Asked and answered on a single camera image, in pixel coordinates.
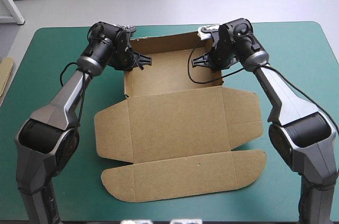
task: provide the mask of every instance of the cardboard sheet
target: cardboard sheet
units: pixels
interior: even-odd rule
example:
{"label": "cardboard sheet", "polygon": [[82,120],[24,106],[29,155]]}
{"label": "cardboard sheet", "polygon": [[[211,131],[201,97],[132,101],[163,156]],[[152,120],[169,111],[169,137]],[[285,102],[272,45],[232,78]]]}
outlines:
{"label": "cardboard sheet", "polygon": [[6,83],[13,68],[13,59],[5,57],[0,63],[0,96],[3,94]]}
{"label": "cardboard sheet", "polygon": [[263,133],[257,96],[222,86],[128,98],[94,122],[98,154],[131,163],[231,151]]}
{"label": "cardboard sheet", "polygon": [[[134,163],[103,171],[116,198],[145,202],[236,190],[262,173],[264,152],[231,151],[263,133],[258,98],[222,87],[221,79],[192,83],[188,57],[199,40],[191,32],[131,42],[153,64],[125,72],[127,99],[94,117],[97,153]],[[211,45],[199,42],[193,58]],[[221,72],[195,67],[191,75],[207,81]]]}
{"label": "cardboard sheet", "polygon": [[108,192],[126,202],[147,202],[236,190],[262,173],[261,150],[228,151],[106,169],[101,180]]}

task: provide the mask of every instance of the white table leg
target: white table leg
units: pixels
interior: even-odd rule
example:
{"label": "white table leg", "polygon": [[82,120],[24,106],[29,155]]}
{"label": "white table leg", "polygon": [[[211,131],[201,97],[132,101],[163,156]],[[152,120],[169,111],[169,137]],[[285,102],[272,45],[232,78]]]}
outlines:
{"label": "white table leg", "polygon": [[[2,0],[2,1],[5,4],[5,6],[8,9],[8,11],[10,12],[10,14],[12,15],[13,19],[15,20],[15,22],[17,24],[24,24],[25,19],[21,15],[19,9],[14,4],[13,0]],[[4,19],[4,22],[6,22],[6,20],[7,20],[7,22],[9,22],[8,21],[9,20],[8,16]]]}

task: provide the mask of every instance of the white floor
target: white floor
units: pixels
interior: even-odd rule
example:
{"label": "white floor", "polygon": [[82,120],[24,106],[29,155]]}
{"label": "white floor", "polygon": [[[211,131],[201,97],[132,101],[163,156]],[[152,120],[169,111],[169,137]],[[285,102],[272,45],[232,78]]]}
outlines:
{"label": "white floor", "polygon": [[8,55],[19,29],[17,24],[0,24],[0,62]]}
{"label": "white floor", "polygon": [[339,0],[18,0],[15,3],[26,20],[8,53],[15,60],[15,71],[37,29],[89,26],[97,21],[130,25],[224,23],[239,17],[251,22],[316,21],[339,58]]}

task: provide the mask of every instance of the cardboard flap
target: cardboard flap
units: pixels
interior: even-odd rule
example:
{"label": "cardboard flap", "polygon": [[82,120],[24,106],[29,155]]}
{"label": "cardboard flap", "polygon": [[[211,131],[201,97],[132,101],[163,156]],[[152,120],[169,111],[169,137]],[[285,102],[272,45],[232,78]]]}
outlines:
{"label": "cardboard flap", "polygon": [[263,134],[259,98],[255,93],[222,88],[230,148]]}
{"label": "cardboard flap", "polygon": [[106,169],[101,180],[115,198],[147,202],[236,190],[262,173],[261,150],[196,155]]}
{"label": "cardboard flap", "polygon": [[96,150],[104,158],[133,162],[127,100],[94,116]]}
{"label": "cardboard flap", "polygon": [[[131,40],[133,50],[144,55],[193,48],[200,38],[198,32],[187,32],[160,37],[143,37]],[[207,41],[201,41],[198,47],[203,47]]]}
{"label": "cardboard flap", "polygon": [[257,96],[221,86],[132,97],[94,121],[98,154],[133,163],[231,151],[263,131]]}
{"label": "cardboard flap", "polygon": [[3,94],[6,83],[13,68],[13,59],[5,57],[0,63],[0,96]]}

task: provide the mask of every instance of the green tabletop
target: green tabletop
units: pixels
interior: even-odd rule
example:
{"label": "green tabletop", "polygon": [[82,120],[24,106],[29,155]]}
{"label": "green tabletop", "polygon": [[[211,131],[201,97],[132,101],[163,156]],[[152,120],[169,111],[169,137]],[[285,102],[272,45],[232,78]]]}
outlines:
{"label": "green tabletop", "polygon": [[[197,28],[198,25],[140,26],[135,37]],[[87,31],[88,28],[38,30],[0,107],[0,219],[27,219],[16,188],[17,153],[13,139],[31,112],[50,102],[60,89],[60,71],[86,47]],[[314,22],[257,23],[254,32],[271,55],[271,65],[339,121],[339,66],[321,27]],[[69,69],[65,78],[73,71]],[[108,67],[100,77],[94,78],[86,92],[78,150],[64,171],[53,179],[61,219],[297,220],[301,178],[291,172],[270,143],[266,123],[271,109],[269,101],[251,73],[243,71],[228,78],[224,85],[253,91],[260,98],[263,136],[241,146],[241,149],[263,149],[267,153],[266,168],[254,184],[237,191],[147,203],[125,203],[113,198],[103,187],[100,175],[104,169],[122,163],[97,155],[93,122],[96,112],[124,99],[123,72]],[[336,155],[339,159],[339,147]],[[332,220],[339,220],[338,208],[339,189],[336,189]]]}

